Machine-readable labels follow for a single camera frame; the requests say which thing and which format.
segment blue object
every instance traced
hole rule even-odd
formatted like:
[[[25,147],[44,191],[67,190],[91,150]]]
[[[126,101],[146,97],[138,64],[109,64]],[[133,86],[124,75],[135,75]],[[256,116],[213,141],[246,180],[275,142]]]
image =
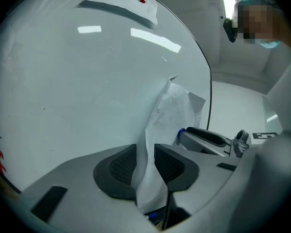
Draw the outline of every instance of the blue object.
[[[178,138],[179,139],[180,139],[180,135],[181,135],[182,132],[186,132],[186,129],[182,128],[181,130],[179,130],[179,132],[178,132]]]
[[[242,0],[243,5],[271,5],[266,0]]]
[[[148,216],[149,219],[151,219],[151,218],[157,217],[157,213],[153,212],[153,213],[151,213],[151,214],[149,214],[147,216]]]

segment white paper sheet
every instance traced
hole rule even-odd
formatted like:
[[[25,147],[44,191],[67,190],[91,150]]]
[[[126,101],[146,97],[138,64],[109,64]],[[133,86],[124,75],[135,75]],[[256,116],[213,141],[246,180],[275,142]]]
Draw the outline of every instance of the white paper sheet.
[[[179,146],[181,128],[199,127],[205,100],[168,79],[145,129],[148,163],[137,189],[137,206],[147,213],[166,205],[167,186],[154,165],[154,144]]]
[[[157,3],[155,0],[146,0],[142,3],[139,0],[88,0],[94,2],[103,2],[109,5],[118,6],[127,9],[138,16],[148,19],[153,24],[157,25]]]

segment white ceiling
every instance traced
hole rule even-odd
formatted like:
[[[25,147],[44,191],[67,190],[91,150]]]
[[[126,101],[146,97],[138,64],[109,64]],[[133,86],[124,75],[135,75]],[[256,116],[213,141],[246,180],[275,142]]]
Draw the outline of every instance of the white ceiling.
[[[159,1],[191,31],[211,67],[214,81],[267,93],[291,61],[291,51],[283,44],[270,50],[240,38],[231,43],[221,18],[225,18],[223,0]]]

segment white wall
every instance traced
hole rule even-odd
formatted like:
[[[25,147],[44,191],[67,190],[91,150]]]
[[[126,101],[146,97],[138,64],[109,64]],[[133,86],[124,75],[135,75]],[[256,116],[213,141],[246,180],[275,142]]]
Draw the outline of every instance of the white wall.
[[[269,87],[265,74],[258,74],[252,69],[252,66],[246,62],[242,64],[221,62],[218,68],[211,69],[211,76],[213,81],[229,83],[267,94]]]
[[[75,9],[80,1],[25,0],[0,26],[1,161],[21,191],[67,160],[138,143],[175,74],[177,84],[206,100],[207,125],[209,67],[173,14],[158,3],[151,29],[117,13]],[[90,25],[102,30],[79,33]],[[181,50],[132,37],[131,29]]]
[[[209,130],[230,139],[238,131],[265,132],[262,94],[240,86],[212,82],[212,106]]]

